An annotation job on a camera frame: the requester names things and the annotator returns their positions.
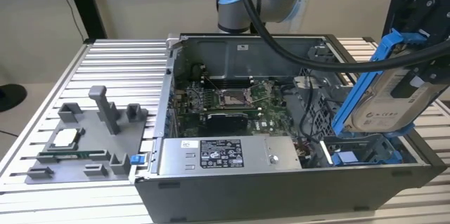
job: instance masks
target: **black pole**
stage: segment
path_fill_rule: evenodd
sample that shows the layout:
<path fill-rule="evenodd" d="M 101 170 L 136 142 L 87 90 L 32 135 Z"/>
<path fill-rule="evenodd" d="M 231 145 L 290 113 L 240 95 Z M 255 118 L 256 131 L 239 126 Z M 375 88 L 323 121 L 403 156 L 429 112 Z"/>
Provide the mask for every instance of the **black pole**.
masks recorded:
<path fill-rule="evenodd" d="M 108 38 L 95 0 L 73 0 L 89 38 Z"/>

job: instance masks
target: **sticker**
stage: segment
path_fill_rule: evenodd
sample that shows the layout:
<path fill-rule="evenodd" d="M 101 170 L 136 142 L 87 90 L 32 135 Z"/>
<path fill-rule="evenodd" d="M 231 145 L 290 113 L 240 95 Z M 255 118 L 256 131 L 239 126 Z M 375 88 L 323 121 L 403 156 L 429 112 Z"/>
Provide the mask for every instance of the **sticker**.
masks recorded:
<path fill-rule="evenodd" d="M 244 156 L 240 140 L 200 141 L 200 157 L 200 167 L 203 169 L 242 168 L 244 166 Z"/>
<path fill-rule="evenodd" d="M 238 45 L 238 51 L 248 50 L 248 45 Z"/>
<path fill-rule="evenodd" d="M 198 141 L 186 141 L 186 140 L 183 140 L 182 141 L 182 148 L 183 149 L 198 149 Z"/>

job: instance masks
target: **black stand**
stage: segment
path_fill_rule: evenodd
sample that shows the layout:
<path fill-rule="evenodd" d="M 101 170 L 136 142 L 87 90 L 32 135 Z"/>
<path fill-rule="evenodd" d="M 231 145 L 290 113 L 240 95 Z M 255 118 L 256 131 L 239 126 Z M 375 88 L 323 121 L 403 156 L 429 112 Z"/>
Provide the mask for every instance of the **black stand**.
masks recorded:
<path fill-rule="evenodd" d="M 27 90 L 19 84 L 0 86 L 0 112 L 17 106 L 27 97 Z"/>

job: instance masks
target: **white barcode label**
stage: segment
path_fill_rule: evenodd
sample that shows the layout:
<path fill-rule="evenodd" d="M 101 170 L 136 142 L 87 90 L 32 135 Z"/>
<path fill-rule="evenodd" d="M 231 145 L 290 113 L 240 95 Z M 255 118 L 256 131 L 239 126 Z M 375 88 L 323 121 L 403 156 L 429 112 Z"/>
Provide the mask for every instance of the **white barcode label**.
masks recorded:
<path fill-rule="evenodd" d="M 198 141 L 182 141 L 183 149 L 198 149 Z"/>

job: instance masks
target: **wall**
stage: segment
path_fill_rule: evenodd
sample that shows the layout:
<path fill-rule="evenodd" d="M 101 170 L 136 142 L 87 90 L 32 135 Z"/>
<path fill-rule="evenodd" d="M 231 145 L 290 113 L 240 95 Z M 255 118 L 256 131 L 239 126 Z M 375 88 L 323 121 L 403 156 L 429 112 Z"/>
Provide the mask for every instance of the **wall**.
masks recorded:
<path fill-rule="evenodd" d="M 216 31 L 214 0 L 96 1 L 111 38 L 164 38 L 170 32 Z M 294 31 L 378 37 L 389 1 L 308 0 L 300 28 Z M 0 80 L 56 81 L 81 45 L 65 1 L 0 0 L 0 5 Z M 268 27 L 271 32 L 288 30 L 286 24 Z"/>
<path fill-rule="evenodd" d="M 215 0 L 96 0 L 112 38 L 164 38 L 168 33 L 216 32 Z"/>
<path fill-rule="evenodd" d="M 0 79 L 55 82 L 81 38 L 65 0 L 0 0 Z"/>
<path fill-rule="evenodd" d="M 299 32 L 379 41 L 390 0 L 308 0 Z"/>

